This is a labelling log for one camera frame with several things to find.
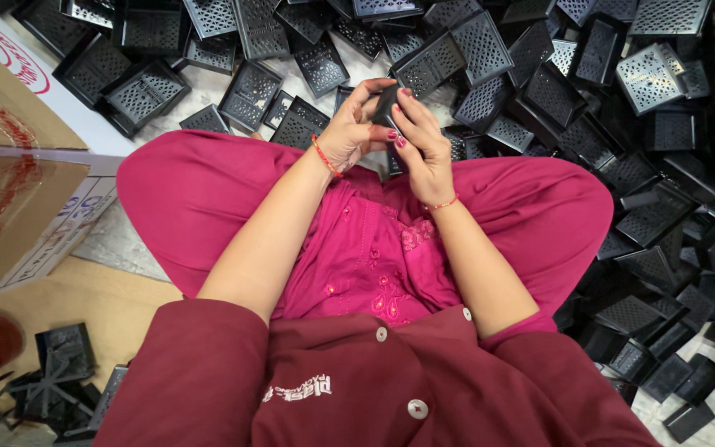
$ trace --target jacket sleeve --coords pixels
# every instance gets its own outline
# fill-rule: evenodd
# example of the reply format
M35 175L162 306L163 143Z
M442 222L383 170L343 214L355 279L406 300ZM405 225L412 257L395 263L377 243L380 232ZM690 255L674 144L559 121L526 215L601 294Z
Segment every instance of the jacket sleeve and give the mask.
M95 447L247 445L269 331L219 300L156 310L95 437Z
M660 445L570 337L524 333L492 354L523 372L588 447Z

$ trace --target woman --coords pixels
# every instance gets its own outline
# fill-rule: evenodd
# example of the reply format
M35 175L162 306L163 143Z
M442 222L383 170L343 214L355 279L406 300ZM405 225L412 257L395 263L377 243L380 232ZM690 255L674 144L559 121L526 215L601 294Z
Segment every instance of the woman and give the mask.
M156 311L95 445L658 445L551 320L608 192L549 158L452 166L409 90L403 136L368 124L394 83L305 152L186 131L123 163L126 212L195 299ZM381 185L353 165L387 142L410 174Z

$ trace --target hand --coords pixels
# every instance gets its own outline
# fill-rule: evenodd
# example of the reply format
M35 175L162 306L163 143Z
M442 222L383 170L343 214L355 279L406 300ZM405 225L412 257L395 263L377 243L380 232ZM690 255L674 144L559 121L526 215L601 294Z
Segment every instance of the hand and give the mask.
M385 143L398 135L389 127L369 123L378 98L369 98L396 84L395 79L367 79L355 87L316 142L330 164L340 173L355 165L367 153L386 150ZM313 145L308 150L316 150Z
M396 152L410 168L413 194L425 205L451 202L455 197L451 178L451 142L440 134L438 119L412 96L412 91L400 88L396 101L397 105L393 106L391 113L403 136L397 138L394 144Z

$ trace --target floor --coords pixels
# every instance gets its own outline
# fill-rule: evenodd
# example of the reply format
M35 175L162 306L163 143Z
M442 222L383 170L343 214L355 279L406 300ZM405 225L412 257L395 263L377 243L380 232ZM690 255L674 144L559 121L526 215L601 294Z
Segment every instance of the floor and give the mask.
M20 25L12 19L9 23L46 61L58 63ZM368 77L383 77L388 71L390 63L386 56L381 55L376 62L369 63L336 36L333 41L352 75L350 85L354 86L359 80ZM284 77L282 88L285 91L292 96L301 96L324 113L332 115L334 94L313 100L293 60L274 60L268 65ZM166 131L178 129L179 121L209 103L218 103L230 79L197 67L185 68L182 76L192 85L192 93L168 116L160 117L145 127L134 138L138 146ZM453 122L447 107L452 98L453 91L444 87L426 101L443 126ZM261 133L269 139L272 130L262 127ZM366 165L382 171L385 169L382 158L380 154L380 157L369 160ZM0 311L21 321L29 334L25 353L7 365L5 370L15 370L21 374L38 368L31 334L85 321L98 361L97 374L92 381L99 389L103 389L114 365L128 362L138 350L156 307L179 299L180 292L166 282L166 275L131 227L119 202L106 211L73 255L63 261L48 278L0 294ZM701 334L684 346L679 354L688 360L696 352L715 361L715 347L703 339ZM715 391L708 403L715 413ZM633 411L659 442L670 446L677 444L669 437L661 421L681 405L680 399L674 396L659 404L645 393L639 393ZM21 435L21 430L29 434ZM19 429L15 437L0 433L0 445L48 445L30 441L36 437L33 431L24 427ZM682 445L715 446L715 420Z

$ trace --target maroon jacket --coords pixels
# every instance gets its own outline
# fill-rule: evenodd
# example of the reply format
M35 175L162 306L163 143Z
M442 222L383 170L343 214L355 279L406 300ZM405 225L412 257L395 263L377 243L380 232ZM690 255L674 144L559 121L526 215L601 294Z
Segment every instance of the maroon jacket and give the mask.
M486 351L463 309L267 329L224 301L164 305L95 446L659 445L573 340Z

